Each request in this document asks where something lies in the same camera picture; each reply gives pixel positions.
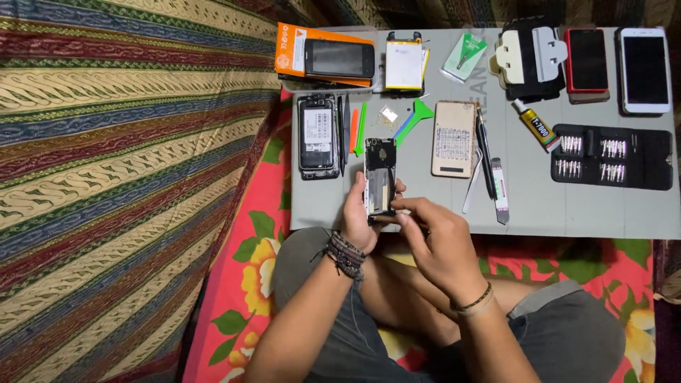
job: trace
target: red smartphone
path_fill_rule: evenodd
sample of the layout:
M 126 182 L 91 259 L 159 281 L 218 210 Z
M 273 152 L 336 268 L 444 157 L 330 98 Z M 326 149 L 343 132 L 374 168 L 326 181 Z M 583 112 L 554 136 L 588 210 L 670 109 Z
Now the red smartphone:
M 603 93 L 607 90 L 605 40 L 600 29 L 568 29 L 565 60 L 568 93 Z

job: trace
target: left hand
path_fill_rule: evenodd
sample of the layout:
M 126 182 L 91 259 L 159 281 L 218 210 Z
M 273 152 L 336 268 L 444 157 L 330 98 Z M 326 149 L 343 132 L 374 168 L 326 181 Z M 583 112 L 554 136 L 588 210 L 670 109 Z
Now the left hand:
M 362 196 L 365 183 L 364 173 L 357 172 L 355 184 L 350 188 L 343 207 L 343 229 L 340 230 L 340 236 L 363 253 L 369 254 L 376 247 L 379 233 L 385 224 L 369 226 L 366 221 L 366 209 Z M 407 190 L 407 187 L 402 184 L 400 179 L 397 179 L 395 190 L 395 200 L 401 200 L 402 193 Z

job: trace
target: green pry tool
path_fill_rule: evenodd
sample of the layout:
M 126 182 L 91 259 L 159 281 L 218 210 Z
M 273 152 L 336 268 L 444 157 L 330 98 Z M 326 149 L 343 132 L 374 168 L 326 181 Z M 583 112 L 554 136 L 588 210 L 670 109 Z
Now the green pry tool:
M 355 143 L 355 155 L 357 157 L 364 153 L 364 117 L 366 116 L 366 102 L 362 103 L 360 112 L 360 126 L 357 128 L 357 142 Z
M 435 113 L 429 109 L 421 99 L 415 98 L 414 99 L 414 111 L 411 113 L 409 118 L 405 121 L 405 123 L 402 124 L 400 129 L 395 133 L 395 136 L 393 138 L 395 139 L 395 143 L 397 144 L 397 147 L 400 147 L 400 144 L 402 144 L 402 140 L 405 139 L 407 134 L 416 126 L 416 124 L 421 121 L 422 119 L 430 119 L 435 117 Z

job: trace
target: orange box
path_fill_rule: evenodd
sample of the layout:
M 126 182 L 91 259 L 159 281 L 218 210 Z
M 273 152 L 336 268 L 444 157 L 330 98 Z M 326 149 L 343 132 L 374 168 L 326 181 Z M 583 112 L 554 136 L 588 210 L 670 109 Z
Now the orange box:
M 335 40 L 342 42 L 361 42 L 374 44 L 371 40 L 360 39 L 328 31 L 320 31 L 314 28 L 299 27 L 297 25 L 279 23 L 279 31 L 276 33 L 276 60 L 274 70 L 279 74 L 305 77 L 305 39 Z M 371 79 L 367 78 L 338 78 L 315 76 L 314 78 L 326 81 L 341 82 L 343 84 L 358 87 L 370 87 Z

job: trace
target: hand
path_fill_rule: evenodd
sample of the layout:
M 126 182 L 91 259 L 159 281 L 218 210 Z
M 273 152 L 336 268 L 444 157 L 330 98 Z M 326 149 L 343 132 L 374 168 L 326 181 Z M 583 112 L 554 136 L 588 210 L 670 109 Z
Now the hand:
M 379 233 L 385 224 L 369 226 L 366 220 L 366 209 L 364 208 L 364 173 L 357 172 L 355 184 L 350 188 L 343 207 L 343 229 L 340 236 L 352 243 L 355 247 L 365 254 L 369 254 L 378 241 Z M 395 184 L 395 200 L 402 199 L 402 193 L 407 188 L 397 179 Z
M 480 273 L 468 222 L 426 198 L 395 200 L 392 207 L 411 212 L 411 216 L 398 213 L 396 218 L 421 274 L 459 306 L 478 299 L 487 282 Z M 428 225 L 427 240 L 415 217 Z

